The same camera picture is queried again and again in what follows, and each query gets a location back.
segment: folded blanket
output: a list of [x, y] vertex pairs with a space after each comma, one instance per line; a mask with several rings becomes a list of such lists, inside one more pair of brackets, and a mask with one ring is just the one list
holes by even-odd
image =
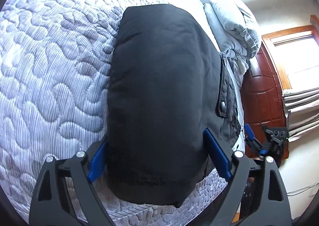
[[240, 0], [208, 0], [204, 5], [208, 23], [217, 44], [229, 60], [238, 86], [261, 45], [258, 23]]

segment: window frame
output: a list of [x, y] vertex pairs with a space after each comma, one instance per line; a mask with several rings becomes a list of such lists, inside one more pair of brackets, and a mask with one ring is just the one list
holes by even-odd
[[276, 51], [275, 45], [297, 39], [312, 36], [319, 45], [319, 19], [316, 15], [310, 16], [311, 25], [289, 28], [262, 36], [262, 41], [269, 54], [273, 66], [278, 74], [282, 90], [291, 89], [288, 75], [283, 65], [280, 54]]

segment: brown door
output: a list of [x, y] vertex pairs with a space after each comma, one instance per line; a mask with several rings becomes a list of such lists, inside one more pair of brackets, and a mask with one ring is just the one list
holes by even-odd
[[[286, 127], [282, 90], [278, 75], [263, 44], [258, 54], [250, 61], [251, 69], [244, 75], [240, 95], [245, 123], [250, 124], [255, 137], [263, 143], [266, 140], [262, 131], [263, 124], [269, 127]], [[255, 157], [248, 146], [246, 155]], [[287, 144], [284, 159], [288, 156]]]

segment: black puffer jacket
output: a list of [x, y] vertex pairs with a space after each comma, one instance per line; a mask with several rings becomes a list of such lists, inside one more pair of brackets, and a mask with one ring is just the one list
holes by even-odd
[[108, 186], [131, 203], [179, 206], [213, 169], [203, 130], [233, 146], [240, 125], [226, 57], [169, 4], [123, 15], [108, 87]]

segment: bed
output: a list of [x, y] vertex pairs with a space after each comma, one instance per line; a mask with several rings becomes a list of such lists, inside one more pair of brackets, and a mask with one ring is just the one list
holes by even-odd
[[[218, 49], [200, 0], [8, 0], [5, 4], [0, 13], [0, 185], [26, 222], [45, 158], [69, 158], [106, 132], [107, 71], [123, 11], [163, 3], [189, 12]], [[240, 89], [229, 64], [227, 70], [243, 127]], [[243, 131], [233, 149], [245, 150]], [[119, 200], [104, 177], [95, 189], [116, 225], [164, 226], [186, 225], [225, 186], [214, 169], [180, 208]], [[68, 187], [77, 216], [85, 221], [71, 181]]]

